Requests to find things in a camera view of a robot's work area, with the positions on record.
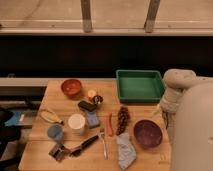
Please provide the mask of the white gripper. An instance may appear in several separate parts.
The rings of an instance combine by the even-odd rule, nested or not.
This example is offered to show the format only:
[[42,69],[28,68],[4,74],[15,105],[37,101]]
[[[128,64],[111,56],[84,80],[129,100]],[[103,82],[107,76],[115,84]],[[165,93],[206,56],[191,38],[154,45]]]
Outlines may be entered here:
[[160,107],[164,112],[174,114],[180,104],[182,91],[180,89],[172,89],[167,87],[161,100]]

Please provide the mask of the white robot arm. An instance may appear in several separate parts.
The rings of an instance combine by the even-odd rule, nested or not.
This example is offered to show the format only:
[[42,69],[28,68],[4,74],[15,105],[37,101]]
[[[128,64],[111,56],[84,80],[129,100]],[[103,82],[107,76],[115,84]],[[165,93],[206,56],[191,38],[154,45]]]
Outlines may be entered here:
[[175,115],[171,171],[213,171],[213,77],[169,69],[163,112]]

